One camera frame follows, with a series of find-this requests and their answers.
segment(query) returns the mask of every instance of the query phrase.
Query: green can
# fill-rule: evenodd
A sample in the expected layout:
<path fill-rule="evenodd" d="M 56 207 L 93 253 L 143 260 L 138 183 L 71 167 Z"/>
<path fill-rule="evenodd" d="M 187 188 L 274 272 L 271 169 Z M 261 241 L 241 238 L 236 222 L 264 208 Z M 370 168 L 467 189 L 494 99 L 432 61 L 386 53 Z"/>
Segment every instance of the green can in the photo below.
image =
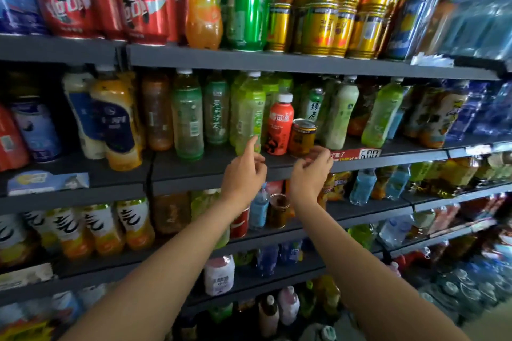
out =
<path fill-rule="evenodd" d="M 269 0 L 228 0 L 227 39 L 241 51 L 263 50 Z"/>

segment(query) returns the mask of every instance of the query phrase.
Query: gold red bull can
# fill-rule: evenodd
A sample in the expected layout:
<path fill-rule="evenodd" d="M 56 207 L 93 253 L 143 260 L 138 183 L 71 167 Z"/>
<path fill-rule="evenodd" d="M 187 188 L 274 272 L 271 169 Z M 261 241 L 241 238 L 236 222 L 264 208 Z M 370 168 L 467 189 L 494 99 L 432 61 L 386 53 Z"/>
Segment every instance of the gold red bull can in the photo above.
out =
<path fill-rule="evenodd" d="M 374 58 L 379 58 L 381 53 L 385 50 L 385 46 L 389 42 L 389 36 L 391 35 L 391 17 L 384 17 L 382 22 L 382 30 L 379 38 L 377 39 L 377 51 Z"/>
<path fill-rule="evenodd" d="M 338 4 L 308 3 L 302 28 L 303 54 L 327 56 L 331 51 L 336 34 Z"/>
<path fill-rule="evenodd" d="M 271 3 L 268 17 L 267 50 L 287 51 L 291 37 L 291 4 Z"/>
<path fill-rule="evenodd" d="M 302 30 L 307 12 L 308 8 L 305 5 L 294 9 L 292 50 L 296 54 L 302 52 Z"/>
<path fill-rule="evenodd" d="M 350 36 L 354 28 L 354 19 L 356 9 L 343 6 L 338 10 L 338 20 L 336 21 L 336 29 L 334 34 L 334 42 L 332 43 L 329 55 L 334 57 L 344 57 L 349 47 Z"/>
<path fill-rule="evenodd" d="M 375 58 L 377 40 L 382 30 L 384 13 L 379 11 L 358 11 L 354 29 L 350 36 L 347 58 L 369 60 Z"/>

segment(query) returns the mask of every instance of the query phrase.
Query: light green bottle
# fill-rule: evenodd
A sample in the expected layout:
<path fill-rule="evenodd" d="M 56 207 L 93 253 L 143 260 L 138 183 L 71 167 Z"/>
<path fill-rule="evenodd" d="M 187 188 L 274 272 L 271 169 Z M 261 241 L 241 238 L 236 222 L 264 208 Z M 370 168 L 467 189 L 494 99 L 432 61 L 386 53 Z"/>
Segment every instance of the light green bottle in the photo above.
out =
<path fill-rule="evenodd" d="M 345 144 L 350 115 L 359 97 L 356 78 L 357 76 L 346 76 L 332 99 L 325 135 L 325 147 L 330 150 L 341 150 Z"/>
<path fill-rule="evenodd" d="M 230 121 L 229 121 L 229 143 L 234 147 L 237 140 L 237 124 L 238 124 L 238 102 L 237 93 L 242 86 L 243 82 L 247 79 L 247 72 L 241 70 L 239 75 L 234 79 L 231 85 L 231 95 L 229 104 L 231 106 Z"/>
<path fill-rule="evenodd" d="M 380 149 L 386 141 L 387 132 L 403 99 L 403 78 L 391 78 L 391 82 L 381 88 L 373 105 L 372 113 L 362 131 L 361 142 L 365 146 Z"/>
<path fill-rule="evenodd" d="M 247 141 L 257 135 L 254 151 L 261 151 L 261 128 L 265 111 L 265 91 L 260 81 L 261 72 L 247 72 L 247 79 L 240 86 L 237 94 L 238 125 L 237 140 L 234 149 L 242 155 Z"/>
<path fill-rule="evenodd" d="M 192 203 L 190 204 L 190 211 L 192 216 L 192 221 L 198 219 L 200 215 L 208 210 L 208 208 L 219 199 L 221 189 L 207 189 L 203 190 L 203 193 L 198 196 Z M 229 227 L 222 234 L 219 241 L 215 245 L 215 249 L 224 247 L 229 241 Z"/>
<path fill-rule="evenodd" d="M 261 78 L 263 91 L 265 92 L 265 111 L 263 111 L 263 124 L 261 128 L 261 140 L 267 140 L 267 123 L 270 115 L 270 107 L 275 103 L 279 93 L 279 82 L 273 73 Z"/>

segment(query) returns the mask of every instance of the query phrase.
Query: white bottle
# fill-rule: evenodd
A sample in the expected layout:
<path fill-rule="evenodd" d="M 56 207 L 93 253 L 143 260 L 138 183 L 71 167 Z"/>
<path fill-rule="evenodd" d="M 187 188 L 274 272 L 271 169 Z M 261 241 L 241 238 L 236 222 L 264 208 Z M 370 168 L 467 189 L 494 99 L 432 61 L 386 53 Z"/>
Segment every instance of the white bottle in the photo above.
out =
<path fill-rule="evenodd" d="M 345 77 L 331 105 L 325 136 L 325 147 L 330 150 L 341 150 L 345 144 L 350 115 L 359 97 L 356 78 L 357 76 Z"/>
<path fill-rule="evenodd" d="M 279 309 L 272 295 L 267 296 L 264 302 L 259 303 L 259 331 L 261 336 L 269 338 L 278 331 Z"/>
<path fill-rule="evenodd" d="M 278 295 L 279 318 L 283 325 L 291 325 L 297 318 L 301 303 L 293 286 L 283 288 Z"/>
<path fill-rule="evenodd" d="M 233 255 L 210 259 L 204 266 L 204 290 L 208 295 L 230 291 L 234 282 Z"/>
<path fill-rule="evenodd" d="M 88 159 L 102 159 L 105 157 L 105 142 L 102 140 L 99 123 L 93 118 L 89 94 L 89 86 L 94 77 L 86 71 L 84 65 L 68 66 L 70 69 L 62 78 L 62 88 L 76 119 L 83 154 Z"/>

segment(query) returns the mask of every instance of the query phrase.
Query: blue bottle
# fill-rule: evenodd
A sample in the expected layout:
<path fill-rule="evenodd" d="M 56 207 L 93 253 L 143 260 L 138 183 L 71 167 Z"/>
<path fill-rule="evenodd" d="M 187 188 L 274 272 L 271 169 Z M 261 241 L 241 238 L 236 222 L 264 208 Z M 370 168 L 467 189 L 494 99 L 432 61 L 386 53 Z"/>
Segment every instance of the blue bottle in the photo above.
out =
<path fill-rule="evenodd" d="M 0 0 L 0 33 L 29 34 L 21 0 Z"/>
<path fill-rule="evenodd" d="M 447 135 L 447 141 L 463 140 L 464 134 L 475 119 L 477 112 L 482 106 L 483 98 L 487 93 L 489 83 L 482 81 L 471 81 L 468 87 L 467 100 L 462 106 L 457 120 L 451 125 Z"/>
<path fill-rule="evenodd" d="M 283 264 L 295 264 L 298 262 L 298 256 L 301 252 L 302 240 L 290 241 L 281 244 L 279 251 L 279 260 Z"/>
<path fill-rule="evenodd" d="M 275 265 L 278 262 L 279 246 L 270 245 L 265 248 L 258 249 L 256 254 L 256 267 L 259 276 L 268 278 L 274 274 Z"/>
<path fill-rule="evenodd" d="M 264 183 L 259 192 L 251 202 L 249 210 L 249 228 L 260 229 L 265 226 L 267 220 L 268 194 L 265 190 L 267 183 Z"/>
<path fill-rule="evenodd" d="M 396 201 L 400 198 L 407 181 L 411 176 L 411 164 L 401 164 L 396 168 L 394 173 L 389 178 L 386 184 L 386 198 L 388 200 Z"/>
<path fill-rule="evenodd" d="M 11 105 L 14 119 L 36 162 L 51 162 L 62 153 L 61 141 L 46 105 L 37 96 L 20 97 Z"/>
<path fill-rule="evenodd" d="M 377 182 L 375 169 L 362 169 L 357 173 L 354 188 L 350 192 L 349 201 L 354 205 L 364 205 L 368 202 L 373 187 Z"/>

